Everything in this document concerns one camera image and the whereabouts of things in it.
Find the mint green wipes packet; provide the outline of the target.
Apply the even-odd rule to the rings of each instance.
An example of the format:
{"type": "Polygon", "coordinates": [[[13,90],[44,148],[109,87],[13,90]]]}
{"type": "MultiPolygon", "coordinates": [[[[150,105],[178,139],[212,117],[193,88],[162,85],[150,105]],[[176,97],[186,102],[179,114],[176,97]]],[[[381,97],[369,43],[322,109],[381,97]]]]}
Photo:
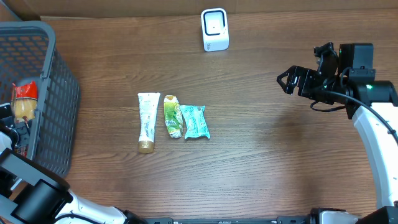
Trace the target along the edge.
{"type": "Polygon", "coordinates": [[[185,139],[201,137],[211,138],[204,116],[205,105],[181,105],[180,109],[187,127],[184,135],[185,139]]]}

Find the green yellow snack packet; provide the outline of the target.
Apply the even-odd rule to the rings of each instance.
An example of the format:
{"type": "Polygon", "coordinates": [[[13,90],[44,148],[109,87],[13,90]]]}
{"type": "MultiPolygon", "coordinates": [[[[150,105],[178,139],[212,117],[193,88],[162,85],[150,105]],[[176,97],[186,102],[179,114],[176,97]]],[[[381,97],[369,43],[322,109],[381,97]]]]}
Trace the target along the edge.
{"type": "Polygon", "coordinates": [[[165,125],[171,138],[178,139],[183,134],[183,116],[180,103],[175,95],[164,97],[165,125]]]}

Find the white Pantene conditioner tube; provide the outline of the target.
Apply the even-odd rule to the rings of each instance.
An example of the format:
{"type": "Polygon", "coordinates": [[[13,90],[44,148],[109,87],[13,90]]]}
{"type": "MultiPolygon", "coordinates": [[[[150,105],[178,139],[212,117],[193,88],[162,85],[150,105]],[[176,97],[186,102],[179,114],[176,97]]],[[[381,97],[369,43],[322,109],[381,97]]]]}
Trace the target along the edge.
{"type": "Polygon", "coordinates": [[[138,93],[141,130],[138,149],[140,153],[150,154],[154,151],[155,124],[160,93],[138,93]]]}

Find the red spaghetti packet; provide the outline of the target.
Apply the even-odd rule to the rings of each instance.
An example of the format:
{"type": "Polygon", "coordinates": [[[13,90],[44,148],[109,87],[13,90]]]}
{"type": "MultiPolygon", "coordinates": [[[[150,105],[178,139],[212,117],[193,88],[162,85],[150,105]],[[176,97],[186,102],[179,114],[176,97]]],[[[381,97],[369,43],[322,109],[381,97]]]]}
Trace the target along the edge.
{"type": "Polygon", "coordinates": [[[38,89],[35,81],[23,85],[12,84],[12,111],[19,140],[15,151],[27,157],[30,141],[30,126],[35,118],[38,102],[38,89]]]}

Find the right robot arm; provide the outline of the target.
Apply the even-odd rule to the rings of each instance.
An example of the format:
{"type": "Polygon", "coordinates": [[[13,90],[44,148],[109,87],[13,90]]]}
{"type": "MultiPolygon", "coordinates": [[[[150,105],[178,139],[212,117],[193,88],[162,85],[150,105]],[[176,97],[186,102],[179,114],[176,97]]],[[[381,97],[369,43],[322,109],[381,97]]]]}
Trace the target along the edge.
{"type": "Polygon", "coordinates": [[[397,92],[390,81],[377,81],[370,43],[333,43],[314,48],[318,68],[293,65],[277,77],[286,94],[345,110],[364,144],[376,188],[376,210],[358,217],[337,208],[313,208],[306,216],[278,217],[277,223],[397,223],[397,92]]]}

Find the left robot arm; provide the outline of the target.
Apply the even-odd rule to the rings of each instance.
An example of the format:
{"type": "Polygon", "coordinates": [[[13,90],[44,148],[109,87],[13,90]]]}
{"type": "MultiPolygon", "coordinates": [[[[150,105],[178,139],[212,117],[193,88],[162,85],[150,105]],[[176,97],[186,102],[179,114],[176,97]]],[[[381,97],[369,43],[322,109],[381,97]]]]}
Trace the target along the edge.
{"type": "Polygon", "coordinates": [[[1,105],[1,216],[13,223],[146,223],[129,210],[75,195],[65,179],[16,153],[20,137],[9,127],[10,103],[1,105]]]}

